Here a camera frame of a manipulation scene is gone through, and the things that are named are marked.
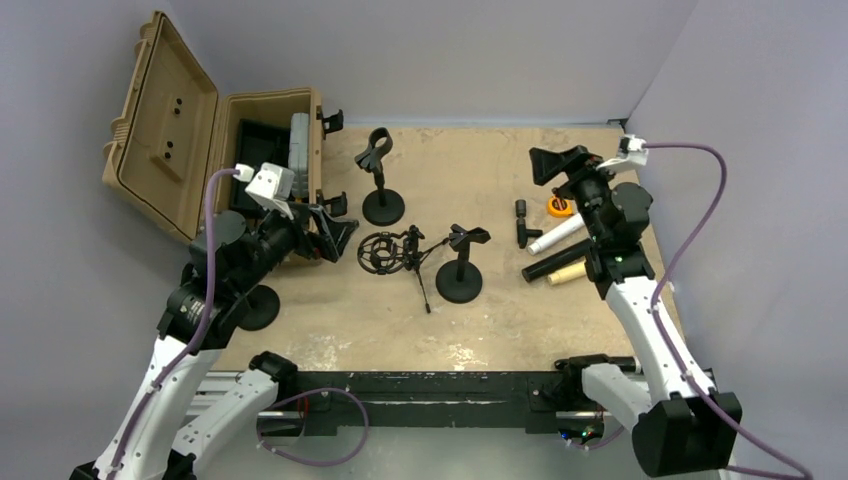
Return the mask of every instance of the white wall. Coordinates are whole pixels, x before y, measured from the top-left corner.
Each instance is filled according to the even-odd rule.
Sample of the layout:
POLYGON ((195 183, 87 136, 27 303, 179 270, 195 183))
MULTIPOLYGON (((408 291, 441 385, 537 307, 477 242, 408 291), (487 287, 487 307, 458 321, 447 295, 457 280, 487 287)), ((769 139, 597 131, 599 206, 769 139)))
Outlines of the white wall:
POLYGON ((100 182, 153 0, 3 2, 0 477, 67 478, 144 374, 184 248, 100 182))
POLYGON ((359 123, 605 122, 696 0, 169 0, 228 91, 318 87, 359 123))
MULTIPOLYGON (((848 471, 846 20, 838 0, 699 2, 628 123, 727 157, 726 195, 674 278, 684 330, 743 424, 817 478, 848 471)), ((651 158, 641 177, 670 258, 718 169, 701 153, 651 158)), ((737 453, 777 468, 744 441, 737 453)))

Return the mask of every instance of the cable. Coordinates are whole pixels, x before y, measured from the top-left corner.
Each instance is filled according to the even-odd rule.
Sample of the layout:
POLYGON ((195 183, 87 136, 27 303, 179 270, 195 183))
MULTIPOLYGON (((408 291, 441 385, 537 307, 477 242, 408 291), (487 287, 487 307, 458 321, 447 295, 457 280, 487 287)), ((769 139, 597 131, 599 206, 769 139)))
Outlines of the cable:
POLYGON ((575 450, 582 450, 584 452, 590 452, 592 450, 597 450, 599 448, 602 448, 602 447, 609 445, 610 443, 612 443, 613 440, 618 438, 619 435, 621 435, 622 433, 624 433, 624 426, 623 425, 618 427, 611 434, 604 435, 604 437, 601 439, 601 441, 594 444, 594 445, 575 445, 574 442, 571 441, 571 439, 566 440, 566 445, 568 445, 568 447, 573 448, 575 450))
POLYGON ((683 252, 685 252, 686 249, 689 248, 689 245, 692 243, 693 240, 695 240, 695 237, 697 237, 698 234, 701 232, 701 229, 704 228, 704 225, 707 223, 707 220, 709 220, 710 217, 712 216, 713 212, 716 209, 716 206, 718 205, 718 201, 721 199, 721 196, 724 193, 724 187, 727 184, 727 163, 724 161, 724 158, 721 156, 721 154, 718 153, 718 151, 716 151, 714 148, 707 146, 707 145, 698 144, 698 143, 685 143, 685 142, 681 142, 681 143, 677 143, 677 142, 675 142, 675 143, 646 143, 645 148, 646 149, 688 148, 688 149, 702 150, 702 151, 711 153, 716 158, 716 160, 718 160, 719 167, 721 169, 721 180, 719 181, 718 190, 716 191, 716 194, 715 194, 715 197, 712 200, 712 203, 710 203, 709 208, 707 208, 706 213, 704 213, 704 216, 701 218, 701 221, 699 221, 698 224, 695 226, 695 229, 692 230, 692 233, 690 233, 689 236, 686 237, 686 240, 683 242, 683 245, 681 245, 680 248, 677 249, 677 252, 674 253, 674 256, 671 257, 671 262, 669 263, 668 268, 666 269, 662 278, 660 278, 660 281, 657 283, 657 288, 654 289, 654 293, 651 295, 651 313, 654 317, 654 322, 657 325, 657 329, 659 330, 660 335, 662 335, 663 340, 665 341, 666 345, 668 346, 668 349, 671 352, 671 355, 674 357, 674 361, 677 363, 677 366, 680 368, 681 373, 683 373, 683 376, 686 378, 687 383, 689 383, 689 385, 692 387, 692 389, 695 392, 698 393, 698 395, 701 397, 701 399, 704 401, 704 403, 707 404, 707 406, 710 408, 710 410, 712 410, 726 424, 728 424, 731 428, 736 430, 737 433, 739 433, 740 435, 745 437, 746 440, 748 440, 749 442, 754 444, 757 448, 768 453, 769 455, 771 455, 775 459, 779 460, 780 462, 784 463, 785 465, 788 465, 788 466, 794 468, 795 470, 799 471, 802 474, 802 476, 798 477, 798 476, 794 476, 794 475, 773 473, 773 472, 768 472, 768 471, 765 471, 765 470, 758 470, 758 469, 747 468, 747 467, 737 467, 737 466, 733 466, 733 465, 729 465, 727 467, 727 470, 732 471, 732 472, 737 472, 737 473, 743 473, 743 474, 746 474, 746 475, 755 475, 755 476, 759 476, 759 477, 762 477, 762 478, 805 479, 805 480, 809 479, 809 480, 812 480, 813 474, 812 474, 812 472, 810 472, 809 469, 807 469, 806 467, 804 467, 803 465, 801 465, 797 461, 793 460, 789 456, 784 455, 783 453, 777 451, 777 449, 768 445, 763 440, 757 438, 753 433, 751 433, 750 431, 745 429, 745 427, 743 427, 738 422, 736 422, 735 420, 730 418, 730 415, 728 415, 724 410, 722 410, 721 407, 719 407, 718 404, 716 404, 713 401, 713 399, 709 397, 707 392, 704 392, 701 389, 701 387, 698 386, 698 384, 695 382, 695 380, 689 374, 689 369, 686 367, 686 362, 683 360, 683 357, 681 357, 680 352, 677 350, 677 348, 672 343, 671 337, 669 336, 668 331, 663 326, 662 320, 660 319, 660 316, 659 316, 659 310, 657 309, 657 303, 659 302, 660 292, 662 292, 662 289, 668 283, 668 279, 671 277, 671 274, 674 271, 674 268, 677 266, 678 260, 680 260, 680 257, 683 255, 683 252))
POLYGON ((115 478, 115 474, 117 473, 116 469, 121 464, 121 459, 126 454, 124 450, 127 448, 127 443, 129 442, 139 419, 141 419, 141 414, 144 413, 144 409, 147 407, 147 404, 150 403, 150 399, 153 398, 153 395, 162 388, 162 382, 168 377, 168 375, 171 374, 177 364, 188 356, 190 352, 197 350, 201 343, 203 343, 204 337, 206 337, 206 332, 209 330, 209 316, 212 312, 212 305, 215 299, 215 229, 212 227, 215 222, 215 185, 218 183, 218 180, 225 175, 238 174, 239 171, 235 168, 225 168, 213 173, 209 178, 209 183, 206 185, 206 198, 204 200, 207 252, 206 301, 204 302, 203 312, 200 314, 200 323, 197 325, 197 330, 195 330, 194 335, 192 335, 191 340, 188 342, 188 345, 186 345, 185 348, 183 348, 170 363, 165 365, 159 375, 153 379, 153 382, 150 383, 151 388, 145 392, 144 396, 142 396, 141 400, 139 400, 138 405, 136 405, 135 410, 133 410, 130 414, 130 418, 127 420, 127 425, 124 427, 124 431, 121 433, 121 438, 118 441, 118 446, 115 449, 115 455, 112 456, 112 463, 110 465, 112 467, 112 471, 106 475, 106 480, 113 480, 115 478))
POLYGON ((354 449, 351 450, 350 453, 348 453, 347 455, 345 455, 345 456, 343 456, 339 459, 326 460, 326 461, 325 460, 311 460, 311 459, 308 459, 308 458, 297 457, 295 455, 292 455, 291 453, 286 453, 282 450, 277 449, 276 447, 268 445, 265 442, 265 439, 262 437, 262 433, 259 431, 258 428, 256 430, 256 437, 259 439, 259 444, 256 445, 256 448, 262 447, 265 450, 268 450, 269 452, 273 453, 274 455, 278 455, 280 457, 287 458, 287 459, 289 459, 293 462, 297 462, 297 463, 300 463, 302 465, 308 465, 310 467, 334 467, 336 465, 341 465, 341 464, 345 463, 346 461, 350 460, 351 458, 355 457, 356 454, 359 453, 360 450, 362 450, 362 447, 365 446, 365 441, 368 440, 368 412, 365 411, 365 405, 363 405, 362 402, 358 398, 356 398, 352 393, 345 391, 345 390, 342 390, 340 388, 333 388, 333 387, 316 388, 315 390, 308 390, 308 391, 305 391, 303 393, 297 394, 293 397, 287 398, 285 400, 281 400, 281 401, 271 405, 270 407, 268 407, 268 409, 273 410, 275 408, 280 408, 283 405, 289 404, 289 403, 294 402, 296 400, 300 400, 301 398, 305 398, 305 397, 308 397, 310 395, 315 395, 317 393, 322 393, 322 392, 333 392, 333 393, 339 393, 341 395, 344 395, 344 396, 350 398, 353 401, 353 403, 356 404, 357 407, 359 407, 359 411, 362 412, 362 421, 363 421, 363 426, 364 426, 364 428, 362 430, 362 438, 359 439, 359 443, 356 444, 356 447, 354 447, 354 449))
POLYGON ((301 422, 306 420, 306 416, 309 415, 309 399, 308 398, 299 398, 297 400, 297 414, 300 415, 301 422), (301 406, 300 401, 304 400, 304 406, 301 406))

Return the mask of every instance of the case latch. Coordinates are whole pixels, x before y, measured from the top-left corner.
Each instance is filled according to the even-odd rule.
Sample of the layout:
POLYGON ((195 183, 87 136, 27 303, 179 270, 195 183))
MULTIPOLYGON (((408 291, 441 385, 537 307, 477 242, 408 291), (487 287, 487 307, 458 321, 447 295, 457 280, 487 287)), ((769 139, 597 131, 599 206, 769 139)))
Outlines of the case latch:
POLYGON ((321 127, 324 130, 324 138, 327 138, 328 133, 335 133, 344 128, 344 111, 339 110, 338 113, 329 117, 325 117, 324 112, 318 111, 318 120, 321 121, 321 127))

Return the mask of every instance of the wooden table surface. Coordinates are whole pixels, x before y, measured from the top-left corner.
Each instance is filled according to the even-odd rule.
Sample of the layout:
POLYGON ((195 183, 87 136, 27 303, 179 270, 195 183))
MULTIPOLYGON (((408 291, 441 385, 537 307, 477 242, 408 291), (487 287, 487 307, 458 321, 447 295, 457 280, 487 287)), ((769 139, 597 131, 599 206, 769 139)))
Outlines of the wooden table surface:
MULTIPOLYGON (((386 187, 399 192, 406 213, 391 227, 364 220, 361 205, 374 190, 373 177, 354 156, 365 149, 371 128, 345 128, 327 136, 323 190, 347 192, 348 216, 360 228, 337 264, 286 265, 264 281, 280 295, 277 320, 258 332, 237 331, 215 366, 243 370, 250 358, 271 350, 301 370, 547 370, 558 358, 588 353, 629 355, 630 342, 618 320, 588 280, 549 286, 526 283, 520 270, 541 258, 516 243, 514 202, 527 200, 527 224, 545 231, 560 220, 549 216, 550 187, 531 181, 531 147, 562 151, 585 145, 614 155, 617 128, 390 128, 391 153, 383 158, 386 187), (424 263, 421 274, 433 307, 424 311, 415 275, 366 273, 356 260, 359 242, 373 232, 400 233, 410 224, 426 235, 427 248, 457 223, 483 227, 492 236, 472 245, 471 262, 483 274, 483 291, 471 303, 443 300, 436 272, 456 254, 447 246, 424 263)), ((634 174, 616 181, 636 181, 634 174)), ((585 230, 543 255, 585 238, 585 230)), ((657 273, 662 265, 653 232, 644 248, 657 273)), ((666 305, 677 319, 669 294, 666 305)))

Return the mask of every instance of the black round base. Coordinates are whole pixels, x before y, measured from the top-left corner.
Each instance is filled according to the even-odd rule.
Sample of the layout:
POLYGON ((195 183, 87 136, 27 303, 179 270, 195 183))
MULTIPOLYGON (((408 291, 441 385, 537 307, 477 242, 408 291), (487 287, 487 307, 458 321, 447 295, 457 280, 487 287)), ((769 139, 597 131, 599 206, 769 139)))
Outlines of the black round base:
POLYGON ((394 190, 383 190, 386 194, 386 205, 380 205, 380 197, 377 190, 369 193, 362 202, 362 215, 365 220, 372 225, 378 227, 388 227, 394 225, 403 217, 403 212, 406 211, 406 205, 403 203, 403 197, 394 190))
POLYGON ((472 263, 465 265, 465 276, 461 282, 456 280, 458 260, 442 265, 436 274, 436 289, 445 300, 451 303, 468 303, 480 295, 483 290, 483 275, 472 263))
POLYGON ((274 323, 280 313, 280 297, 271 287, 258 285, 247 294, 250 312, 241 319, 239 328, 248 332, 262 330, 274 323))

